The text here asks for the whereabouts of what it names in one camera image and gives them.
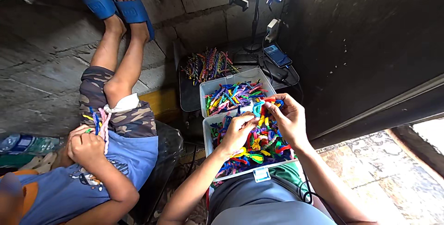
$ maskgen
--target yellow wooden ledge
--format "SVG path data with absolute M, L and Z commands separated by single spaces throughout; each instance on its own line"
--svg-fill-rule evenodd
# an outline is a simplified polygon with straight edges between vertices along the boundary
M 168 123 L 180 117 L 180 108 L 176 102 L 176 91 L 173 88 L 161 89 L 139 96 L 140 100 L 150 103 L 154 117 Z

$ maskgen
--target plastic bottle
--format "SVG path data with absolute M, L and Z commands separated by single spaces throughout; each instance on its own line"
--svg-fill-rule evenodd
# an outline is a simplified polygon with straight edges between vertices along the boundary
M 57 151 L 61 145 L 60 139 L 54 137 L 12 134 L 0 142 L 0 154 L 44 156 L 49 152 Z

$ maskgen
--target box latch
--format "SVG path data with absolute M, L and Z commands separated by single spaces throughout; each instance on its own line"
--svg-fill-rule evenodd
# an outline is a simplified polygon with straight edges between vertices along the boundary
M 256 182 L 268 181 L 271 179 L 267 167 L 257 168 L 253 170 L 254 180 Z

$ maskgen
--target camouflage shorts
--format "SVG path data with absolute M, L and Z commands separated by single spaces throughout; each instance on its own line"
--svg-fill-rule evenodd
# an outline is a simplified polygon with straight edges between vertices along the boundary
M 81 124 L 94 126 L 92 120 L 83 116 L 92 116 L 89 107 L 92 107 L 100 117 L 98 109 L 103 108 L 108 103 L 103 92 L 103 86 L 113 75 L 113 71 L 100 66 L 91 66 L 83 72 L 79 100 L 80 115 L 82 116 Z M 128 138 L 157 136 L 154 114 L 151 111 L 150 104 L 145 101 L 139 101 L 134 109 L 113 113 L 108 129 Z

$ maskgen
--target foot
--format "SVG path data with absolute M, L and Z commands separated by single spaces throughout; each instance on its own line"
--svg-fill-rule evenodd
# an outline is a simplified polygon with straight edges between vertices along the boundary
M 123 24 L 123 21 L 115 14 L 104 19 L 103 22 L 105 22 L 105 33 L 117 34 L 122 37 L 126 32 L 126 27 Z
M 134 0 L 116 0 L 116 1 L 134 1 Z M 140 39 L 143 42 L 150 40 L 150 33 L 146 23 L 130 24 L 131 38 Z

